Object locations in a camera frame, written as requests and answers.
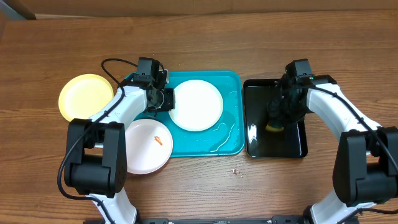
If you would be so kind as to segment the green yellow sponge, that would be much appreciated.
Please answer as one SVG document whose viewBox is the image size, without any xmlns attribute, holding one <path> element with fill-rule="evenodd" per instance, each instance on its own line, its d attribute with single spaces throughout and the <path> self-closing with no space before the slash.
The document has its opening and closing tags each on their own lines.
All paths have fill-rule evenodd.
<svg viewBox="0 0 398 224">
<path fill-rule="evenodd" d="M 269 132 L 277 133 L 277 132 L 281 132 L 283 130 L 284 130 L 284 127 L 280 123 L 267 123 L 267 125 L 266 125 L 266 131 L 269 131 Z"/>
</svg>

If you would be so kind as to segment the white plate top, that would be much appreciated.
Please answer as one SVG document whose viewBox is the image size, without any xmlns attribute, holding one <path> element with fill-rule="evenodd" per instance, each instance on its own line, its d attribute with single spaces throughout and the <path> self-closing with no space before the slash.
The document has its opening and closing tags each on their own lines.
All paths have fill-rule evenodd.
<svg viewBox="0 0 398 224">
<path fill-rule="evenodd" d="M 220 91 L 204 80 L 188 80 L 174 89 L 175 108 L 172 121 L 186 131 L 204 131 L 218 122 L 223 113 Z"/>
</svg>

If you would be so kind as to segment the pinkish white plate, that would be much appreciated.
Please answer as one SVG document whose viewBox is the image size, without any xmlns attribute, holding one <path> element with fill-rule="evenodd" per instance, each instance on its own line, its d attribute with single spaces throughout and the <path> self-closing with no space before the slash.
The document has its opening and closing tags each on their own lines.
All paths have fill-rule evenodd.
<svg viewBox="0 0 398 224">
<path fill-rule="evenodd" d="M 173 138 L 164 124 L 135 120 L 126 130 L 127 171 L 137 175 L 155 172 L 170 159 L 172 149 Z"/>
</svg>

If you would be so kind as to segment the yellow green rimmed plate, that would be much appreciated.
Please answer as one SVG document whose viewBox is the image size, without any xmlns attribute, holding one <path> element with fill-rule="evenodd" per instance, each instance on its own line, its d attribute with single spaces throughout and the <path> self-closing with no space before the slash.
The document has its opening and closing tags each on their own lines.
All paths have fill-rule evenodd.
<svg viewBox="0 0 398 224">
<path fill-rule="evenodd" d="M 96 74 L 83 74 L 62 88 L 58 108 L 67 121 L 88 119 L 102 110 L 113 96 L 113 88 L 107 79 Z"/>
</svg>

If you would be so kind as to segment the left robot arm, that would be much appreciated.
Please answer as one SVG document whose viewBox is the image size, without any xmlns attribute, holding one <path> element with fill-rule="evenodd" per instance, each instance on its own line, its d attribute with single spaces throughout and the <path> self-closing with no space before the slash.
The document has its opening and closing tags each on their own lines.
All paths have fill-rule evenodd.
<svg viewBox="0 0 398 224">
<path fill-rule="evenodd" d="M 159 170 L 170 159 L 174 144 L 164 124 L 137 116 L 174 106 L 171 88 L 125 86 L 99 113 L 73 119 L 57 175 L 60 193 L 72 200 L 92 201 L 103 223 L 140 223 L 124 188 L 127 174 Z"/>
</svg>

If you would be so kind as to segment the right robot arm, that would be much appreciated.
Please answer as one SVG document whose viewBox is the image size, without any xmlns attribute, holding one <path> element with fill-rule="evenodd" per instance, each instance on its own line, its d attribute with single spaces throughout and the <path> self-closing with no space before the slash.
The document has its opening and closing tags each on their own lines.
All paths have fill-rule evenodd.
<svg viewBox="0 0 398 224">
<path fill-rule="evenodd" d="M 357 223 L 363 212 L 397 197 L 397 128 L 383 127 L 352 104 L 329 75 L 283 75 L 268 102 L 267 131 L 281 131 L 314 113 L 335 135 L 333 190 L 306 208 L 300 223 Z"/>
</svg>

